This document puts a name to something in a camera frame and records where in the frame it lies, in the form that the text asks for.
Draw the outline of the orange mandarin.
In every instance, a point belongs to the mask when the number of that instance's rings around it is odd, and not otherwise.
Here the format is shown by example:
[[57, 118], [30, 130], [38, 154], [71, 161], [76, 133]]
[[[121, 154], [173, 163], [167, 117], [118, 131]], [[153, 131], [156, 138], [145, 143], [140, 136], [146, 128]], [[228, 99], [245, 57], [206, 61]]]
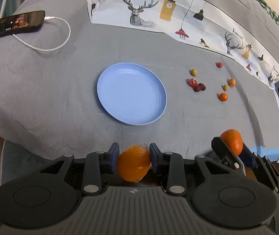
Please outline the orange mandarin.
[[241, 154], [243, 150], [243, 140], [240, 132], [238, 132], [235, 129], [229, 129], [224, 131], [220, 138], [225, 143], [225, 145], [228, 147], [228, 149], [233, 152], [235, 156], [238, 156]]
[[228, 95], [226, 93], [219, 94], [219, 100], [222, 102], [226, 102], [228, 100]]

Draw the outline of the orange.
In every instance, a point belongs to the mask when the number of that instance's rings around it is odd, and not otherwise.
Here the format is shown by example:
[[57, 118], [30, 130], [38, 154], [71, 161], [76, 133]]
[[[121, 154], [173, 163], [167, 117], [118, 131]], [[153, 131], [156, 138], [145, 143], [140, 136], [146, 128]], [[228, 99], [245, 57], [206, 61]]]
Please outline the orange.
[[228, 85], [232, 88], [235, 87], [236, 86], [236, 80], [235, 79], [229, 79], [228, 80]]
[[116, 171], [123, 180], [137, 183], [148, 173], [150, 166], [151, 156], [148, 146], [133, 145], [120, 154]]

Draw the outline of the yellow-green fruit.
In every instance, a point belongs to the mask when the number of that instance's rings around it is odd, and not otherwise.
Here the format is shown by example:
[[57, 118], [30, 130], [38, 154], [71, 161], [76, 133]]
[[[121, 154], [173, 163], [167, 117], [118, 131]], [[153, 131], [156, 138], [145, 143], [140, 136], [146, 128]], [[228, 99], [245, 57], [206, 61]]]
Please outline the yellow-green fruit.
[[222, 88], [223, 88], [224, 91], [228, 91], [229, 90], [229, 86], [228, 85], [224, 85]]
[[197, 76], [198, 72], [197, 72], [196, 69], [192, 69], [192, 70], [190, 70], [190, 74], [191, 74], [192, 76]]

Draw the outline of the dark red jujube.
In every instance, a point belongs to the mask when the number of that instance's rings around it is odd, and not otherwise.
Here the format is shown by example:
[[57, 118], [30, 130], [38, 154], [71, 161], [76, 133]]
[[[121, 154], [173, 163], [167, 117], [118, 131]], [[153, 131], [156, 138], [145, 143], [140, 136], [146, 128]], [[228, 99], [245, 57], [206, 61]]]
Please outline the dark red jujube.
[[201, 86], [196, 86], [196, 87], [194, 87], [194, 91], [195, 92], [199, 92], [199, 91], [201, 91], [202, 90], [202, 87]]
[[199, 91], [204, 91], [204, 90], [206, 90], [206, 86], [203, 83], [199, 83], [197, 86], [197, 89]]

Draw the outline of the light blue plate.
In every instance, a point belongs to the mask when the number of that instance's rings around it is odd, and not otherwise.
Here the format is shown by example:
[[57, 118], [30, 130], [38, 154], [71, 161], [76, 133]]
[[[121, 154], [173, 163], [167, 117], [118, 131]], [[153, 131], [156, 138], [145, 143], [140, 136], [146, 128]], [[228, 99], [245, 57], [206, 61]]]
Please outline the light blue plate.
[[168, 102], [161, 80], [146, 67], [134, 63], [117, 63], [106, 68], [98, 78], [96, 91], [104, 110], [128, 125], [157, 121]]

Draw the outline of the small red tomato far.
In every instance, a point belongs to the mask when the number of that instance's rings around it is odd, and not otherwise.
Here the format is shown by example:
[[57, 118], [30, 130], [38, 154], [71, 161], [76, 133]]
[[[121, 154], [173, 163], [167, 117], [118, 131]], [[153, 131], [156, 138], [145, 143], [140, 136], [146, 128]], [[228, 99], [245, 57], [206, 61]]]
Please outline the small red tomato far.
[[218, 68], [222, 68], [222, 67], [223, 67], [223, 63], [217, 62], [217, 63], [216, 63], [216, 66], [217, 66]]

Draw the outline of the grey printed sofa cover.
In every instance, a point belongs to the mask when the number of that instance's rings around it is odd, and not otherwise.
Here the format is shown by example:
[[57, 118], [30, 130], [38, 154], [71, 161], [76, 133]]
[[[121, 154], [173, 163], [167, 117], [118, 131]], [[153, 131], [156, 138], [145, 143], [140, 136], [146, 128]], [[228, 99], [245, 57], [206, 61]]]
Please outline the grey printed sofa cover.
[[25, 0], [18, 13], [53, 19], [0, 38], [0, 137], [55, 159], [83, 157], [113, 142], [157, 143], [193, 158], [226, 129], [279, 160], [277, 96], [235, 61], [163, 33], [92, 24], [85, 0]]

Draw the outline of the black smartphone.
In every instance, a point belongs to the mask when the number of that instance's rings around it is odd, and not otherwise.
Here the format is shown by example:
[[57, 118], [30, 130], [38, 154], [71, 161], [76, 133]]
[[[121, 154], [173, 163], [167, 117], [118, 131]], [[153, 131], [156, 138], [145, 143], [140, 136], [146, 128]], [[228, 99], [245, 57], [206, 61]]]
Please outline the black smartphone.
[[31, 11], [0, 18], [0, 37], [39, 30], [45, 18], [45, 11]]

